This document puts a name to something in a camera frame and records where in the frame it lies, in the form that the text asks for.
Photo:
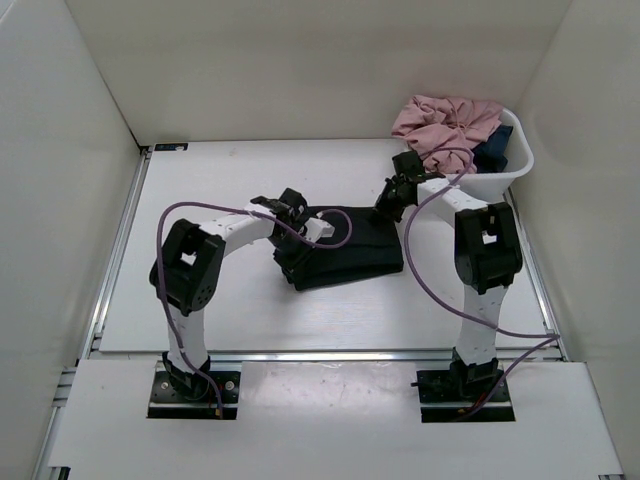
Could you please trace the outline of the black denim trousers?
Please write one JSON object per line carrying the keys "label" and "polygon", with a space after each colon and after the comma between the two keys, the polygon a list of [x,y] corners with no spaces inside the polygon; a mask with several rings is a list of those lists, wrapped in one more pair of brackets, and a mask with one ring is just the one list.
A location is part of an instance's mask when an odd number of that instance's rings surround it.
{"label": "black denim trousers", "polygon": [[[312,215],[320,213],[334,228],[334,235],[321,238],[325,249],[312,248],[289,240],[274,251],[288,283],[297,291],[340,285],[399,273],[404,258],[395,222],[372,207],[310,206]],[[338,249],[329,246],[342,240]]]}

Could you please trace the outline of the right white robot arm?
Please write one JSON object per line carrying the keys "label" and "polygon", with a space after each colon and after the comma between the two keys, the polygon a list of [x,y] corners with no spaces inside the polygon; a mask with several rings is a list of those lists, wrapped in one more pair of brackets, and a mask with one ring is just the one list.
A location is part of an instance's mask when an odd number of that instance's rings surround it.
{"label": "right white robot arm", "polygon": [[490,204],[461,190],[438,173],[428,173],[414,151],[392,158],[374,210],[396,222],[409,206],[429,208],[453,228],[453,262],[464,285],[463,323],[450,366],[449,387],[470,400],[499,376],[496,353],[501,307],[523,266],[512,208]]}

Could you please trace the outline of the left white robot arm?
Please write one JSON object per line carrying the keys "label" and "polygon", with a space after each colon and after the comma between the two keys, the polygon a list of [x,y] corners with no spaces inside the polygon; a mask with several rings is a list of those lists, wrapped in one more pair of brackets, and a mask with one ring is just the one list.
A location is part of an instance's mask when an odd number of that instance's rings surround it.
{"label": "left white robot arm", "polygon": [[202,202],[166,208],[156,227],[149,282],[167,317],[165,369],[178,392],[198,400],[210,386],[203,311],[215,294],[224,258],[262,239],[287,253],[332,235],[334,228],[311,214],[302,195],[289,188],[278,199],[258,196],[243,209],[218,207],[224,215],[202,224],[179,219],[165,232],[169,214],[182,207],[215,209]]}

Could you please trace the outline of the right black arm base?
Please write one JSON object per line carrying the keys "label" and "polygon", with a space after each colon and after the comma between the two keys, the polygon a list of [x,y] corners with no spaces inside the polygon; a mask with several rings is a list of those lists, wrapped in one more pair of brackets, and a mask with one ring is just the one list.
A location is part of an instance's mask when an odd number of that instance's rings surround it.
{"label": "right black arm base", "polygon": [[516,420],[509,388],[481,381],[462,387],[446,370],[419,370],[411,386],[418,392],[422,423],[501,423]]}

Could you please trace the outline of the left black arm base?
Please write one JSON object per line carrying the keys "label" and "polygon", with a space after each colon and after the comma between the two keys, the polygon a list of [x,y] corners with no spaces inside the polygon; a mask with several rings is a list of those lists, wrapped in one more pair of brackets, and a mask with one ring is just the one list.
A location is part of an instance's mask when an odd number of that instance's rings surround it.
{"label": "left black arm base", "polygon": [[163,355],[156,365],[149,395],[147,417],[150,419],[235,420],[241,387],[238,370],[203,370],[216,384],[217,396],[211,383],[201,375],[176,370]]}

